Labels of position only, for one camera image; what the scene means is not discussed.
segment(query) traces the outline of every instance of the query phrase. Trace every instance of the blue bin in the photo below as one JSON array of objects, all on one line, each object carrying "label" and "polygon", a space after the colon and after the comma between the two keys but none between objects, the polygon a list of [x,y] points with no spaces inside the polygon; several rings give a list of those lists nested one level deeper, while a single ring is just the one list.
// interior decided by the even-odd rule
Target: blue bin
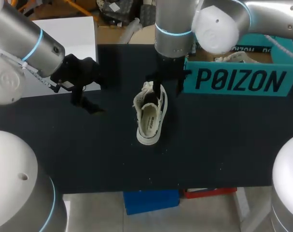
[{"label": "blue bin", "polygon": [[[293,41],[280,37],[275,40],[293,52]],[[263,35],[244,36],[232,51],[252,52],[250,47],[261,46],[270,52],[273,63],[219,63],[189,61],[184,69],[192,70],[184,81],[184,93],[209,93],[257,96],[287,96],[293,86],[293,58],[272,45]]]},{"label": "blue bin", "polygon": [[128,215],[144,213],[179,205],[178,190],[123,192]]}]

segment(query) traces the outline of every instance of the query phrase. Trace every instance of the black table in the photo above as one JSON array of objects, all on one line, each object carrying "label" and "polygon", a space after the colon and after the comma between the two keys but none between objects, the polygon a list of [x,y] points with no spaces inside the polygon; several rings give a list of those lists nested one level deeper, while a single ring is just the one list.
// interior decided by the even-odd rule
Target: black table
[{"label": "black table", "polygon": [[25,140],[62,193],[271,185],[280,148],[293,137],[288,97],[181,94],[164,83],[168,111],[153,146],[136,139],[133,98],[156,69],[150,45],[99,45],[111,88],[88,92],[98,116],[70,95],[0,108],[0,130]]}]

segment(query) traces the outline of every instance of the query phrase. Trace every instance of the gray floor tile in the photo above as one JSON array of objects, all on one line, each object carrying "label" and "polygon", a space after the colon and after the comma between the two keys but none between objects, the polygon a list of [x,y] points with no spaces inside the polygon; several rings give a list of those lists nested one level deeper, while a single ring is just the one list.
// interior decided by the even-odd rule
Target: gray floor tile
[{"label": "gray floor tile", "polygon": [[64,196],[70,201],[68,232],[122,232],[123,194],[91,193]]},{"label": "gray floor tile", "polygon": [[245,188],[249,208],[252,209],[263,195],[271,195],[272,187],[249,187]]},{"label": "gray floor tile", "polygon": [[178,207],[128,216],[124,232],[239,232],[232,196],[183,199]]},{"label": "gray floor tile", "polygon": [[270,216],[267,216],[255,232],[274,232]]}]

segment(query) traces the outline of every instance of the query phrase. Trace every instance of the white paper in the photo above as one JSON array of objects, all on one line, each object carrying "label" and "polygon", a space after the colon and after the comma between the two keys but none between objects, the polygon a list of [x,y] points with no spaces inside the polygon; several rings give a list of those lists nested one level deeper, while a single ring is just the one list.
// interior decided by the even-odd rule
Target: white paper
[{"label": "white paper", "polygon": [[118,10],[120,10],[119,6],[114,2],[112,4],[109,5],[109,7],[114,11],[117,12]]},{"label": "white paper", "polygon": [[[74,54],[79,59],[91,57],[97,60],[95,25],[92,17],[59,18],[34,21],[41,29],[65,47],[66,55]],[[63,88],[54,93],[39,82],[30,72],[25,70],[26,90],[23,97],[35,97],[60,93],[70,93]],[[45,78],[55,86],[50,78]],[[100,85],[92,83],[86,91],[100,90]]]}]

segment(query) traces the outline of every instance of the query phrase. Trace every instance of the canvas shoe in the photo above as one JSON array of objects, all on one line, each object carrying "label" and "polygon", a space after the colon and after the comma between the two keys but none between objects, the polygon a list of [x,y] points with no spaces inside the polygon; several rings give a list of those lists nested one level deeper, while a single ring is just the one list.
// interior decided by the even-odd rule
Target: canvas shoe
[{"label": "canvas shoe", "polygon": [[246,52],[235,52],[227,57],[215,58],[215,62],[234,62],[234,63],[258,63],[251,59]]},{"label": "canvas shoe", "polygon": [[167,93],[162,85],[160,90],[158,99],[153,91],[153,81],[145,82],[142,91],[133,100],[138,118],[137,139],[144,145],[153,145],[160,137],[167,112]]}]

